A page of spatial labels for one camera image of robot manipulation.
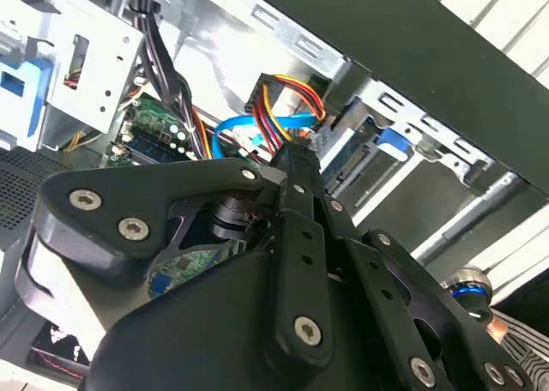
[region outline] black panel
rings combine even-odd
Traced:
[[[406,250],[413,251],[473,198],[449,168],[422,162],[359,225],[359,230],[383,228]]]
[[[431,260],[425,268],[435,280],[444,280],[546,204],[545,195],[527,186]]]
[[[549,193],[549,93],[437,0],[267,1]]]

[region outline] yellow cable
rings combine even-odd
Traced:
[[[276,76],[277,78],[280,78],[282,80],[289,80],[289,81],[293,81],[295,82],[296,84],[298,85],[301,85],[303,87],[307,87],[311,90],[311,94],[315,96],[315,100],[318,102],[318,104],[321,106],[321,111],[322,111],[322,114],[321,115],[317,115],[318,119],[320,119],[321,121],[326,117],[326,110],[324,109],[324,103],[322,101],[322,99],[320,98],[320,96],[318,95],[317,91],[315,91],[309,84],[306,84],[305,82],[302,82],[300,80],[298,80],[297,78],[293,78],[292,76],[289,76],[289,75],[283,75],[283,74],[275,74],[274,76]],[[309,101],[307,101],[303,95],[301,95],[300,93],[298,92],[295,92],[299,97],[301,97],[301,99],[309,106],[309,108],[311,108],[311,111],[313,111],[313,113],[317,114],[317,112],[315,111],[315,109],[312,107],[311,103]]]
[[[268,117],[271,118],[271,121],[273,121],[273,124],[276,126],[276,128],[280,131],[281,134],[284,135],[284,138],[291,141],[292,136],[289,135],[285,129],[283,129],[278,122],[278,119],[273,115],[273,110],[271,109],[271,104],[268,102],[268,89],[265,84],[263,84],[263,102],[265,103],[265,109],[267,110]]]
[[[69,145],[63,150],[64,153],[70,153],[75,149],[76,144],[78,144],[78,141],[80,140],[81,132],[78,131],[75,136],[72,137],[72,140],[70,140]]]
[[[292,76],[289,76],[289,75],[275,74],[274,76],[276,76],[277,78],[282,78],[283,80],[293,81],[293,82],[295,82],[296,84],[303,85],[304,87],[308,87],[308,88],[316,95],[316,97],[318,98],[318,100],[319,100],[320,103],[322,104],[322,100],[321,100],[320,97],[318,96],[317,91],[315,91],[309,84],[307,84],[307,83],[305,83],[305,82],[303,82],[303,81],[300,81],[300,80],[298,80],[297,78],[293,78]]]
[[[212,155],[212,150],[209,146],[208,142],[208,136],[206,135],[206,128],[204,127],[204,122],[201,120],[200,116],[198,115],[198,112],[194,109],[192,110],[193,116],[196,119],[196,124],[198,125],[198,131],[200,133],[200,137],[202,138],[204,142],[204,148],[206,150],[206,156],[208,159],[213,159],[214,156]]]

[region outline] red cable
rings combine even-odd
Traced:
[[[273,139],[273,141],[276,143],[275,145],[280,148],[282,147],[282,141],[279,138],[278,134],[275,133],[273,130],[273,127],[271,126],[270,121],[268,120],[267,114],[264,112],[262,107],[260,105],[256,106],[257,111],[259,112],[259,117],[261,118],[263,122],[263,126],[268,131],[270,138]]]
[[[261,135],[263,135],[263,139],[265,140],[265,142],[267,143],[267,148],[268,148],[268,151],[269,153],[271,154],[271,156],[275,155],[275,151],[273,149],[273,147],[271,146],[271,143],[268,141],[268,137],[267,137],[267,133],[265,133],[265,130],[262,128],[261,126],[261,121],[259,120],[259,115],[257,113],[257,108],[254,106],[254,110],[253,110],[253,113],[254,113],[254,117],[256,119],[256,125],[257,127],[259,128],[260,132],[261,132]]]
[[[68,370],[64,367],[62,367],[61,365],[58,365],[56,363],[54,363],[53,361],[51,361],[47,356],[45,356],[44,354],[42,354],[41,352],[38,352],[36,350],[34,350],[38,356],[48,365],[52,366],[53,368],[57,368],[58,370],[64,372],[65,374],[69,374],[70,376],[73,376],[75,378],[78,378],[78,379],[82,379],[84,376],[81,376],[80,374],[77,374],[71,370]]]
[[[317,111],[320,111],[322,112],[322,109],[324,108],[324,104],[322,102],[322,100],[320,99],[320,97],[318,96],[318,94],[309,89],[309,87],[307,87],[306,85],[300,85],[298,83],[296,83],[295,81],[292,81],[292,80],[287,80],[286,78],[280,78],[279,76],[277,76],[276,78],[278,78],[280,81],[284,81],[286,84],[290,85],[290,89],[292,87],[298,87],[298,88],[301,88],[303,89],[305,92],[307,92],[314,100],[315,104],[317,105],[318,107],[318,110]]]

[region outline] wire bundle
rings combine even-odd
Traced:
[[[276,82],[291,89],[307,105],[317,121],[326,117],[326,110],[320,96],[309,85],[287,75],[273,75]],[[281,126],[278,118],[273,115],[271,100],[268,93],[270,82],[264,82],[261,91],[253,105],[252,112],[256,125],[265,139],[268,151],[274,155],[284,141],[291,141],[292,136]]]
[[[79,68],[75,70],[75,72],[73,72],[72,74],[66,75],[63,84],[72,89],[76,89],[78,87],[78,81],[80,80],[81,73],[82,68]]]
[[[304,127],[312,127],[317,122],[314,115],[310,113],[295,114],[290,117],[279,118],[279,124],[283,128],[296,129]],[[233,117],[221,122],[212,135],[212,154],[214,158],[224,158],[225,155],[221,150],[219,135],[225,129],[232,129],[238,126],[255,125],[256,119],[252,115],[241,115],[239,117]]]
[[[72,137],[72,140],[70,140],[69,143],[64,146],[63,152],[72,153],[77,148],[97,141],[102,135],[103,134],[96,129],[92,129],[91,132],[85,135],[83,132],[78,131],[75,136]]]
[[[198,159],[211,159],[206,130],[192,106],[192,96],[187,81],[173,67],[166,46],[160,37],[154,19],[157,4],[149,0],[131,0],[135,12],[134,27],[144,36],[140,57],[148,80],[160,100],[183,122],[190,134],[193,152]]]

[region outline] metal bracket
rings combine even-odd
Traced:
[[[108,132],[141,47],[142,34],[88,0],[55,0],[47,12],[22,0],[0,0],[0,33],[24,47],[39,44],[37,55],[54,64],[47,102],[86,125]],[[75,38],[88,41],[77,89],[64,85]]]
[[[420,132],[440,142],[457,158],[470,165],[478,160],[486,161],[489,164],[493,162],[485,153],[469,144],[452,129],[427,115],[425,111],[384,82],[370,78],[356,95],[365,105],[394,121],[395,124],[406,124],[409,133],[406,133],[406,130],[404,130],[403,135],[413,145],[417,145],[419,141],[416,140],[420,140],[417,136],[412,135],[418,129]]]

